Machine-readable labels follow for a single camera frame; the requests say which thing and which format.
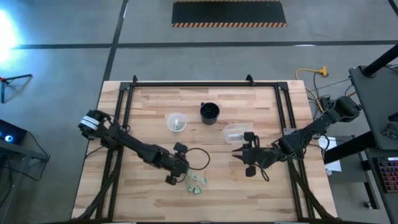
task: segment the wooden table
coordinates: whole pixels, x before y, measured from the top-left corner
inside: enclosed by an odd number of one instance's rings
[[[296,123],[302,128],[312,122],[304,84],[303,81],[288,83]],[[120,82],[104,83],[99,110],[114,114],[119,84]],[[219,105],[221,110],[217,123],[211,126],[203,124],[199,114],[200,103],[208,101]],[[187,116],[188,124],[183,132],[173,133],[168,130],[166,119],[171,113],[183,113]],[[210,165],[203,171],[193,173],[208,177],[209,182],[202,187],[200,195],[194,195],[187,192],[189,181],[176,186],[166,184],[165,177],[169,172],[143,163],[134,151],[125,149],[114,221],[295,221],[297,218],[287,163],[277,162],[266,169],[270,182],[265,182],[260,172],[254,177],[246,177],[246,166],[231,156],[231,151],[241,147],[241,144],[227,144],[222,133],[225,126],[234,123],[250,124],[260,137],[261,146],[270,146],[272,141],[281,137],[274,89],[135,87],[129,117],[129,134],[142,142],[158,144],[170,151],[176,142],[186,144],[189,148],[200,147],[207,150],[211,156]],[[88,152],[99,145],[99,141],[92,141]],[[102,149],[86,159],[72,217],[79,216],[98,193],[105,158],[106,149]],[[207,160],[200,151],[188,153],[187,159],[192,167],[201,167]],[[305,165],[312,192],[329,213],[336,215],[319,149],[307,149]],[[301,203],[304,214],[307,214],[302,194]],[[107,204],[105,201],[104,215],[108,211]]]

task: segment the black mug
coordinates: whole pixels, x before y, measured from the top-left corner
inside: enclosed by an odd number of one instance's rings
[[[203,123],[212,125],[216,123],[220,108],[215,103],[201,103],[200,116]]]

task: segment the concrete floor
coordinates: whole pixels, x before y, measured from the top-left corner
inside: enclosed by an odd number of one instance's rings
[[[111,44],[122,0],[3,0],[21,44]],[[173,29],[171,0],[129,0],[120,43],[227,41],[394,40],[395,15],[387,0],[282,0],[286,29]],[[322,47],[219,47],[118,49],[110,80],[290,80],[299,68],[327,66],[325,86],[348,77],[348,69],[366,65],[391,45]],[[0,76],[32,73],[23,91],[1,105],[0,119],[31,131],[51,154],[40,182],[25,180],[16,223],[44,223],[70,218],[87,141],[77,124],[96,107],[109,49],[13,50],[0,64]],[[301,73],[309,88],[312,74]],[[350,82],[320,90],[332,98]],[[359,135],[369,130],[363,114],[336,124],[328,134]],[[385,211],[367,210],[361,184],[331,184],[336,209],[344,220],[389,223]]]

